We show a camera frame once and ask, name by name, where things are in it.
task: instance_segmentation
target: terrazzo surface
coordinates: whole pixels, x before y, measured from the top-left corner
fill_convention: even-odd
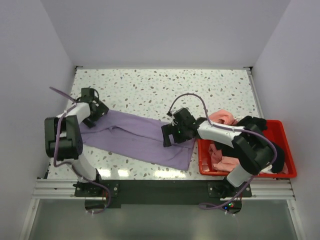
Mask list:
[[[79,97],[81,88],[87,87],[95,88],[99,98],[112,110],[163,122],[170,121],[166,113],[173,100],[184,93],[201,96],[209,114],[225,109],[235,117],[259,116],[246,70],[78,69],[71,96]],[[195,118],[205,115],[200,100],[194,96],[180,98],[173,109],[181,107],[188,108]],[[199,173],[197,144],[188,171],[135,160],[86,145],[83,153],[103,179],[212,179]],[[47,178],[77,179],[67,166],[54,168],[52,164]]]

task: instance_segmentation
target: purple cloth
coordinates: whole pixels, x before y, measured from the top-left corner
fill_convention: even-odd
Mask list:
[[[80,131],[85,145],[148,163],[188,170],[195,140],[164,147],[161,126],[165,124],[168,123],[109,110],[95,127],[88,128],[82,123]]]

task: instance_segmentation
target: purple cable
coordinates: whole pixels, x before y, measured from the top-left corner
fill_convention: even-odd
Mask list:
[[[214,122],[211,122],[211,121],[210,121],[209,116],[208,116],[208,110],[207,110],[207,108],[206,108],[205,101],[204,101],[199,95],[197,95],[197,94],[195,94],[195,93],[184,93],[184,94],[178,96],[178,97],[173,101],[172,105],[170,106],[169,112],[171,111],[171,109],[172,109],[172,107],[174,106],[175,102],[176,102],[179,98],[181,98],[181,97],[183,97],[183,96],[187,96],[187,95],[195,96],[195,97],[197,97],[198,99],[201,100],[202,105],[203,105],[203,109],[204,109],[204,113],[205,113],[205,117],[206,117],[207,121],[209,122],[209,124],[210,124],[211,126],[214,126],[214,127],[216,127],[216,128],[223,129],[223,130],[232,131],[232,130],[230,130],[230,128],[228,128],[228,127],[224,127],[224,126],[221,126],[221,125],[217,125],[217,124],[215,124]],[[273,151],[273,159],[271,160],[271,162],[270,162],[267,166],[270,166],[271,164],[273,164],[273,163],[276,161],[277,156],[278,156],[277,150],[276,150],[275,146],[273,145],[273,143],[272,143],[269,139],[267,139],[265,136],[262,136],[262,135],[259,134],[259,133],[256,133],[256,132],[250,131],[250,130],[246,130],[246,129],[234,129],[234,131],[235,131],[235,132],[242,132],[242,133],[252,134],[252,135],[255,135],[255,136],[257,136],[257,137],[265,140],[265,141],[268,143],[268,145],[270,146],[270,148],[272,149],[272,151]],[[249,178],[249,180],[243,185],[243,187],[242,187],[230,200],[228,200],[228,201],[226,201],[226,202],[224,202],[224,203],[222,203],[222,204],[220,204],[220,205],[215,205],[215,204],[210,203],[210,202],[202,202],[202,203],[200,203],[200,204],[198,205],[199,208],[201,208],[201,209],[203,209],[203,210],[213,210],[213,209],[223,208],[223,207],[226,206],[227,204],[231,203],[235,198],[237,198],[237,197],[247,188],[247,186],[251,183],[251,181],[254,179],[254,177],[255,177],[254,175],[251,176],[251,177]]]
[[[58,89],[55,89],[54,87],[50,87],[50,89],[52,89],[52,90],[54,90],[55,92],[61,94],[62,96],[66,97],[67,99],[72,98],[72,97],[70,97],[69,95],[67,95],[66,93],[64,93],[64,92],[62,92],[62,91],[60,91],[60,90],[58,90]],[[108,194],[108,201],[107,201],[106,205],[104,206],[104,208],[103,208],[103,209],[100,209],[100,210],[98,210],[98,211],[94,211],[94,210],[91,211],[92,214],[99,214],[99,213],[102,213],[106,208],[108,208],[109,205],[110,205],[110,203],[111,203],[111,193],[110,193],[110,190],[109,190],[106,186],[104,186],[104,185],[102,185],[102,184],[99,184],[99,183],[97,183],[97,182],[95,182],[95,181],[92,181],[92,180],[90,180],[90,179],[82,176],[82,175],[74,168],[74,166],[72,165],[71,162],[65,161],[65,162],[62,162],[62,163],[57,164],[62,120],[63,120],[64,117],[67,115],[67,113],[70,112],[70,111],[71,111],[72,109],[74,109],[75,107],[76,107],[76,104],[73,105],[72,107],[70,107],[66,112],[64,112],[64,113],[61,115],[61,117],[59,118],[59,120],[58,120],[57,129],[56,129],[56,139],[55,139],[55,146],[54,146],[54,154],[53,154],[53,166],[54,166],[55,168],[58,168],[58,167],[60,167],[60,166],[62,166],[62,165],[71,166],[72,170],[74,171],[74,173],[75,173],[79,178],[82,178],[82,179],[86,180],[88,183],[91,183],[91,184],[93,184],[93,185],[96,185],[96,186],[104,189],[104,190],[107,192],[107,194]]]

